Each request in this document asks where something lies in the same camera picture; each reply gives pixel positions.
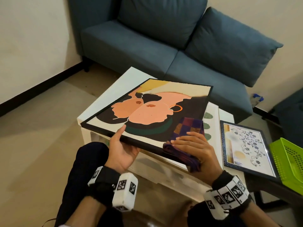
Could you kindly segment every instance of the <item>framed painting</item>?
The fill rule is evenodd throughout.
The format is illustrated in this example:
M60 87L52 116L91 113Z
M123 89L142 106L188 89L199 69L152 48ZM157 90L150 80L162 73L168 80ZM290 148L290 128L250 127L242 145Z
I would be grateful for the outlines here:
M183 163L165 153L168 141L183 117L203 119L212 86L148 79L81 123L112 137L126 124L121 141Z
M224 165L280 182L261 130L220 121Z

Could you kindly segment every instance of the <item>wrist tracker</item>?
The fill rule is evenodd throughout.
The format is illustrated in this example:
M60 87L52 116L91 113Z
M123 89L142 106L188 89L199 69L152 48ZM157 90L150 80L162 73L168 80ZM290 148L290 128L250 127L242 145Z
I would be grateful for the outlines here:
M204 199L217 220L225 219L229 213L240 215L252 200L241 180L226 171L214 181L212 188L205 193Z
M124 212L134 208L138 179L132 173L120 175L106 166L96 169L88 182L87 196L91 196L106 207Z

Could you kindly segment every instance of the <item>tiled floor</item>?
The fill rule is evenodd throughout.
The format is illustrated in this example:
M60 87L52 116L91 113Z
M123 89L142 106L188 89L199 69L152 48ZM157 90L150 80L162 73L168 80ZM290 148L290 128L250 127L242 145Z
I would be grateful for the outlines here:
M0 117L0 226L41 226L56 217L67 176L83 145L76 118L118 77L95 64L90 72L81 71ZM262 129L271 141L258 115L242 124ZM162 223L187 200L146 179L139 178L139 183L135 209Z

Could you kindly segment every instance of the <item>orange hoop earring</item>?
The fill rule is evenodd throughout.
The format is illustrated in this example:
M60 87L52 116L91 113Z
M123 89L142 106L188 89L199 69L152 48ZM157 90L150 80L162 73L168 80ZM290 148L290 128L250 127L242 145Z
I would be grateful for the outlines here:
M173 112L179 112L179 111L182 111L183 110L183 107L181 107L180 105L172 105L172 106L170 106L169 107L169 109L171 109L172 107L174 107L174 106L178 106L178 107L180 107L180 110L178 110L178 111L173 111Z

